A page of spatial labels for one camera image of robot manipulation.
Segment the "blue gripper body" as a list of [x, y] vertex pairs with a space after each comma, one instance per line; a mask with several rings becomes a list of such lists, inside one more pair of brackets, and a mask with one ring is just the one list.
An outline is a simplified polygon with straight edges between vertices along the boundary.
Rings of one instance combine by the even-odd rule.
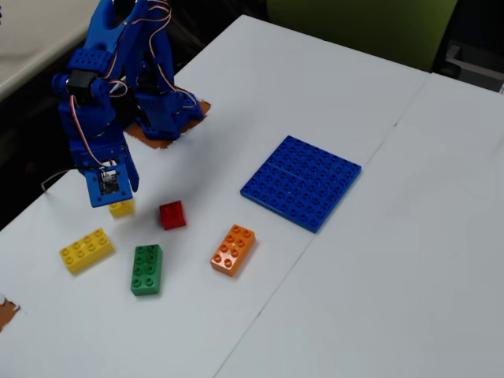
[[63, 109], [62, 125], [79, 170], [125, 170], [123, 128], [96, 109]]

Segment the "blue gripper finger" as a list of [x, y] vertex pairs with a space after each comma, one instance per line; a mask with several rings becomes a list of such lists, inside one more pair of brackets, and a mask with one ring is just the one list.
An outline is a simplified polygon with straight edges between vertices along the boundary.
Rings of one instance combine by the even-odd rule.
[[124, 163], [126, 167], [126, 172], [128, 174], [129, 183], [131, 185], [132, 191], [137, 192], [139, 187], [139, 174], [135, 167], [135, 163], [129, 151], [124, 153]]

